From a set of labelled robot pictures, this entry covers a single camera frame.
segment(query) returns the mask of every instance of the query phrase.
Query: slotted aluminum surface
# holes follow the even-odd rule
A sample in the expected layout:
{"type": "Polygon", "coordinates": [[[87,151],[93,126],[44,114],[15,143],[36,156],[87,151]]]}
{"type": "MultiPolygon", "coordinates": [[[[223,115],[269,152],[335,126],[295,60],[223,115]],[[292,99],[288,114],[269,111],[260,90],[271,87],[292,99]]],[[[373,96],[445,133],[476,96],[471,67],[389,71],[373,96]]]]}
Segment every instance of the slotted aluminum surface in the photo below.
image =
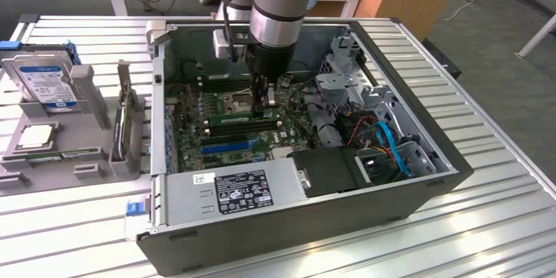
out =
{"type": "MultiPolygon", "coordinates": [[[[25,31],[24,39],[36,44],[72,39],[81,60],[93,64],[95,83],[104,96],[117,95],[117,60],[131,60],[135,88],[148,94],[152,67],[144,52],[145,20],[43,16],[25,31]]],[[[179,277],[553,275],[555,186],[405,28],[387,19],[360,22],[475,167],[475,174],[404,221],[179,277]]],[[[15,105],[19,93],[7,76],[0,88],[4,151],[21,110],[15,105]]],[[[147,153],[148,125],[144,136],[147,153]]],[[[145,173],[148,166],[144,156],[145,173]]],[[[143,175],[132,182],[0,198],[0,277],[157,277],[123,232],[124,204],[149,188],[149,177],[143,175]]],[[[372,214],[379,204],[368,205],[372,214]]]]}

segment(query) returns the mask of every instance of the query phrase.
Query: robotic arm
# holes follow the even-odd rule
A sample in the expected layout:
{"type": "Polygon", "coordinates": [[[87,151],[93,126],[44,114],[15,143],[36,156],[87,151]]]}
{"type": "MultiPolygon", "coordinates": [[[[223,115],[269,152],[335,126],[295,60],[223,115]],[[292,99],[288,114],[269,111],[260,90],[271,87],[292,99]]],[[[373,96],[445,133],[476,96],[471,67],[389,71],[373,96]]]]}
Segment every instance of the robotic arm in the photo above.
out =
{"type": "MultiPolygon", "coordinates": [[[[225,0],[220,5],[219,19],[227,20],[227,10],[228,20],[251,20],[248,34],[243,34],[243,37],[248,38],[244,55],[251,73],[255,115],[261,115],[265,107],[276,105],[276,81],[288,70],[303,18],[315,3],[316,0],[225,0]]],[[[227,27],[225,39],[229,49],[236,48],[233,41],[237,35],[240,34],[227,27]]]]}

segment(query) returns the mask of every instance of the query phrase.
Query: power supply label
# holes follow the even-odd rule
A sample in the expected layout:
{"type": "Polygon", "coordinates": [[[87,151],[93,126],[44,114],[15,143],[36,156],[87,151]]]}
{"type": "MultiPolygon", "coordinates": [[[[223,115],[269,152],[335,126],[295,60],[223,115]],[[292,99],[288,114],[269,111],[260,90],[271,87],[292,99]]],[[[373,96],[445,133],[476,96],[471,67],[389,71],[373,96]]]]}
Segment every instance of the power supply label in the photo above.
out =
{"type": "Polygon", "coordinates": [[[76,95],[60,66],[21,66],[19,70],[27,87],[45,106],[71,107],[77,104],[76,95]]]}
{"type": "Polygon", "coordinates": [[[264,170],[215,177],[216,197],[221,214],[273,205],[264,170]]]}

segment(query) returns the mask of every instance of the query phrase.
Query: blue hard drive label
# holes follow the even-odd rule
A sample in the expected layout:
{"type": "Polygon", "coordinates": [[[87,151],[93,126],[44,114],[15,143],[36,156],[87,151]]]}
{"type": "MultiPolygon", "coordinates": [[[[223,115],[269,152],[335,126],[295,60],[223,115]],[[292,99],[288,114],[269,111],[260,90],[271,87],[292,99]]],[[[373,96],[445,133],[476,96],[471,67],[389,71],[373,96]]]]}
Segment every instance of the blue hard drive label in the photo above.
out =
{"type": "Polygon", "coordinates": [[[47,107],[63,109],[77,104],[60,66],[21,66],[19,68],[27,89],[47,107]]]}
{"type": "Polygon", "coordinates": [[[215,177],[219,211],[229,214],[273,205],[264,170],[215,177]]]}

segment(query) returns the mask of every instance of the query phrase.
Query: blue latch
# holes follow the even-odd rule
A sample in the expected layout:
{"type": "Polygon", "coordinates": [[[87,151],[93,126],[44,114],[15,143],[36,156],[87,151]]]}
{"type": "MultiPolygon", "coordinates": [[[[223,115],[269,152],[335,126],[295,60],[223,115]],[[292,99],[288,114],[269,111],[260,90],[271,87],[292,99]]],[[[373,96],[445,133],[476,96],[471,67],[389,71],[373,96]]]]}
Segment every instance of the blue latch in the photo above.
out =
{"type": "Polygon", "coordinates": [[[125,216],[137,216],[147,213],[145,210],[145,201],[131,202],[125,206],[125,216]]]}
{"type": "Polygon", "coordinates": [[[19,50],[21,48],[21,42],[20,41],[3,41],[0,42],[0,50],[19,50]]]}

